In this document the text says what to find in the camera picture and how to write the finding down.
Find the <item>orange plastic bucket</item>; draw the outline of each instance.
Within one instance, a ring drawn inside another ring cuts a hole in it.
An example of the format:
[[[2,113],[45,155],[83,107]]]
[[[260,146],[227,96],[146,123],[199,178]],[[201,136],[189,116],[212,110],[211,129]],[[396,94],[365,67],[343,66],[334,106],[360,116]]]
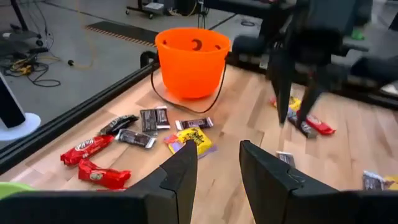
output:
[[[176,28],[155,39],[168,91],[179,98],[201,98],[217,89],[229,51],[229,39],[199,28]]]

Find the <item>red candy wrapper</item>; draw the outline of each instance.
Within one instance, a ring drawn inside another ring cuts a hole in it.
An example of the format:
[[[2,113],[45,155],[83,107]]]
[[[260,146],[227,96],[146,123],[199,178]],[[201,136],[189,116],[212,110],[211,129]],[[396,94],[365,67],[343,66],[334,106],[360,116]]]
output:
[[[322,135],[331,135],[336,132],[333,128],[331,128],[329,125],[324,123],[323,121],[320,121],[317,117],[313,115],[308,115],[307,119],[305,120],[309,126],[311,126],[313,129],[317,130],[320,134]]]
[[[77,165],[82,159],[89,158],[108,146],[113,139],[114,136],[111,135],[95,136],[62,154],[61,161],[67,166]]]
[[[79,162],[79,179],[90,181],[109,189],[123,189],[124,183],[130,178],[130,171],[117,171],[114,169],[103,169],[82,159]]]

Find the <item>brown candy wrapper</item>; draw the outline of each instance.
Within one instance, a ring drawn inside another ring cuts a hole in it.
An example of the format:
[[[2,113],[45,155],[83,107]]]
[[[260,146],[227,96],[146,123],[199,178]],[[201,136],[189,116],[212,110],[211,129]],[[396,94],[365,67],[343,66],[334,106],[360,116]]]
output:
[[[142,132],[151,136],[157,135],[156,110],[140,110]]]
[[[294,158],[293,158],[293,154],[289,153],[289,152],[280,152],[277,151],[276,152],[277,157],[286,162],[287,164],[289,164],[291,167],[296,168],[296,165],[294,163]]]
[[[287,119],[308,139],[314,139],[318,136],[317,131],[311,128],[311,126],[309,126],[306,121],[303,121],[303,123],[301,123],[301,125],[298,126],[296,123],[297,114],[294,110],[290,108],[289,111],[287,112]]]
[[[115,135],[119,132],[120,129],[122,128],[127,128],[130,126],[133,122],[137,121],[139,117],[134,116],[133,114],[131,115],[124,115],[120,116],[113,121],[111,121],[109,124],[107,124],[103,129],[99,131],[100,135],[106,135],[106,134],[112,134]]]
[[[121,129],[115,139],[132,145],[142,146],[146,149],[150,149],[156,140],[156,138],[152,138],[146,134],[136,133],[127,129]]]
[[[200,129],[204,129],[204,128],[211,128],[214,126],[212,120],[209,117],[202,119],[194,119],[190,121],[175,121],[175,125],[179,131],[187,128],[199,127]]]
[[[156,128],[157,129],[170,129],[169,118],[167,117],[167,107],[158,106],[156,111]]]
[[[363,172],[364,190],[384,190],[386,181],[380,176],[370,171]]]

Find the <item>yellow candy package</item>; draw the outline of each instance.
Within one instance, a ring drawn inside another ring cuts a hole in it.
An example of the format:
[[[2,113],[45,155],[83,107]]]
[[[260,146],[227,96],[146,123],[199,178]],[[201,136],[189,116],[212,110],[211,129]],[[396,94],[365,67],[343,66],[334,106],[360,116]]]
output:
[[[386,189],[398,190],[398,176],[385,177],[384,180],[386,181]]]
[[[271,98],[269,100],[269,103],[276,107],[276,97]],[[300,109],[300,105],[301,105],[301,100],[300,99],[298,99],[296,97],[293,97],[293,96],[290,96],[290,98],[289,98],[289,108],[290,109],[292,109],[294,111],[297,111],[297,110]]]
[[[194,140],[197,145],[198,159],[216,151],[216,146],[213,145],[211,140],[200,128],[184,129],[177,134],[166,137],[164,142],[168,145],[170,151],[175,154],[185,145],[186,141],[191,139]]]

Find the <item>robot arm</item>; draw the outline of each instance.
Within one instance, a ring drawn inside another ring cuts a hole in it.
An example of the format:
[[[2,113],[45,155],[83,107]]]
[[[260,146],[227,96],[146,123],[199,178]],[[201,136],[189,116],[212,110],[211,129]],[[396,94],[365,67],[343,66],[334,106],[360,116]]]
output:
[[[302,99],[300,127],[324,91],[335,80],[331,55],[343,48],[343,38],[354,25],[370,18],[371,0],[298,0],[282,42],[270,54],[268,75],[277,98],[279,122],[284,124],[295,67],[307,67],[308,85]]]

